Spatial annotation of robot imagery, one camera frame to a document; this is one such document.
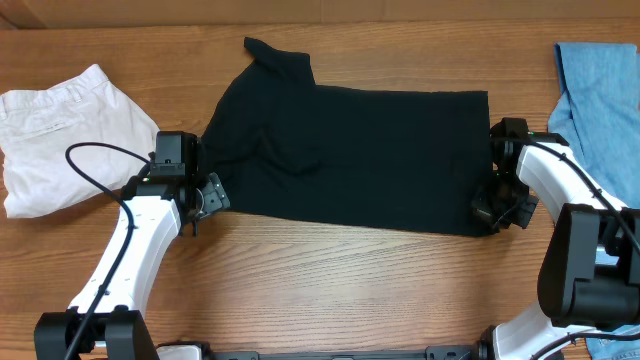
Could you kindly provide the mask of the black t-shirt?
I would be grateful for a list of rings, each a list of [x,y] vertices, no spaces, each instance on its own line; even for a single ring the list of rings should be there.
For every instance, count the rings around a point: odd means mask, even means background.
[[[246,38],[251,64],[219,100],[202,144],[238,212],[487,236],[472,210],[492,174],[484,91],[319,85],[305,53]]]

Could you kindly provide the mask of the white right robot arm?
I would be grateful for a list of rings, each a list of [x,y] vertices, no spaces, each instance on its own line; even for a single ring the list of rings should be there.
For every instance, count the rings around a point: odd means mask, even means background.
[[[559,134],[504,118],[489,132],[496,168],[472,202],[493,232],[526,228],[542,203],[554,223],[537,299],[485,330],[472,359],[558,359],[577,339],[616,339],[639,322],[639,212],[607,193]]]

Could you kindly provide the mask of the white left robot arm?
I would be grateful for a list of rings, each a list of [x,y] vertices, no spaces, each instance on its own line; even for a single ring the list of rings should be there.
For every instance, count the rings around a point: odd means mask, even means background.
[[[200,169],[202,155],[197,135],[158,132],[155,151],[114,198],[117,225],[90,280],[66,311],[39,319],[38,358],[78,359],[97,347],[113,360],[213,358],[205,342],[155,345],[144,321],[169,245],[186,225],[230,206],[217,174]]]

